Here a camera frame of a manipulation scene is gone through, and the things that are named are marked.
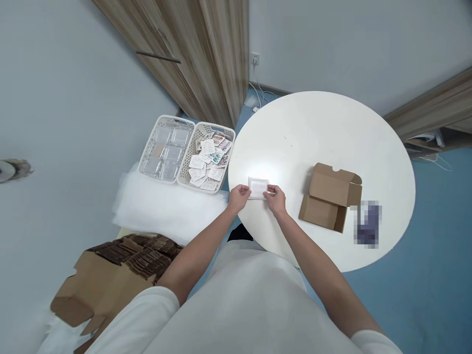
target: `round white table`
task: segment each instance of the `round white table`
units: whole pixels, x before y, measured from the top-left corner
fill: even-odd
[[[279,185],[289,215],[341,272],[383,257],[410,222],[415,184],[408,154],[382,117],[351,98],[320,91],[278,98],[248,120],[232,149],[230,188],[247,184],[248,177]],[[298,219],[317,162],[358,174],[362,200],[382,206],[378,248],[354,242],[354,211],[349,208],[342,234]],[[248,200],[239,218],[262,247],[298,266],[266,201]]]

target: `electrical outlet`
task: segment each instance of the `electrical outlet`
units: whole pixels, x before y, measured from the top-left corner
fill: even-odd
[[[259,65],[260,56],[258,53],[251,53],[251,64],[252,65]]]

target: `white shirt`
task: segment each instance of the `white shirt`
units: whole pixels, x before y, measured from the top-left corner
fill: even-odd
[[[169,289],[137,295],[87,354],[401,354],[383,334],[345,336],[308,296],[299,272],[252,241],[230,241],[180,308]]]

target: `blue floor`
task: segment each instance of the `blue floor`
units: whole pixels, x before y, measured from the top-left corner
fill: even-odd
[[[274,99],[270,94],[265,97],[269,102]],[[252,114],[250,107],[243,107],[236,134]],[[441,156],[452,165],[452,172],[431,162],[413,161],[416,204],[396,247],[377,262],[344,273],[404,354],[472,353],[472,149]],[[228,190],[227,180],[224,189]],[[239,223],[236,218],[223,242]],[[191,295],[205,282],[210,268]]]

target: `white plastic basket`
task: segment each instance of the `white plastic basket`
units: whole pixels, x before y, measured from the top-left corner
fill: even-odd
[[[199,154],[195,146],[195,141],[198,138],[204,137],[206,134],[211,134],[212,132],[217,132],[217,131],[228,135],[230,137],[231,142],[234,144],[235,137],[236,137],[236,133],[234,130],[227,127],[223,127],[218,124],[213,124],[213,123],[207,123],[207,122],[197,123],[193,131],[192,137],[190,138],[190,142],[188,143],[188,147],[187,147],[187,150],[185,151],[185,155],[183,156],[182,164],[180,165],[180,169],[177,173],[178,184],[180,184],[183,187],[187,187],[187,188],[199,191],[199,192],[209,193],[209,194],[214,194],[221,189],[221,187],[223,186],[223,182],[225,181],[225,178],[226,178],[226,170],[228,168],[228,165],[230,164],[231,153],[233,152],[233,146],[231,146],[231,148],[226,153],[228,155],[228,164],[224,167],[225,170],[223,172],[223,177],[221,178],[221,181],[219,182],[218,186],[216,187],[214,191],[207,191],[207,190],[201,189],[199,187],[196,187],[190,184],[190,175],[188,174],[188,164],[190,163],[190,159],[192,158],[192,155]]]
[[[166,126],[166,127],[176,127],[178,126],[179,124],[185,124],[185,125],[188,125],[191,130],[192,130],[192,135],[190,136],[190,140],[189,140],[189,143],[187,144],[187,146],[185,147],[185,152],[184,152],[184,158],[187,154],[187,150],[188,150],[188,147],[191,145],[191,142],[192,142],[192,136],[193,134],[195,133],[195,123],[192,122],[191,120],[187,120],[187,119],[184,119],[184,118],[180,118],[180,117],[175,117],[175,116],[168,116],[168,115],[161,115],[157,121],[156,121],[156,124],[154,125],[154,128],[152,129],[152,132],[151,134],[149,135],[149,139],[147,140],[147,143],[146,143],[146,146],[144,148],[144,151],[143,151],[143,154],[141,155],[141,159],[139,161],[139,166],[138,166],[138,171],[139,173],[143,174],[143,175],[146,175],[148,177],[151,177],[151,178],[154,178],[155,180],[161,182],[161,183],[167,183],[167,184],[171,184],[171,183],[174,183],[177,178],[178,178],[178,174],[180,172],[180,169],[182,167],[182,163],[184,162],[184,158],[181,160],[180,162],[180,166],[179,166],[179,169],[177,171],[177,177],[173,180],[173,181],[165,181],[165,180],[160,180],[158,179],[157,177],[155,176],[151,176],[151,175],[148,175],[146,173],[143,173],[141,170],[142,170],[142,167],[143,167],[143,164],[146,160],[146,157],[151,153],[151,149],[152,149],[152,146],[153,144],[155,143],[154,139],[155,139],[155,135],[156,135],[156,131],[157,131],[157,128],[158,127],[161,127],[161,126]]]

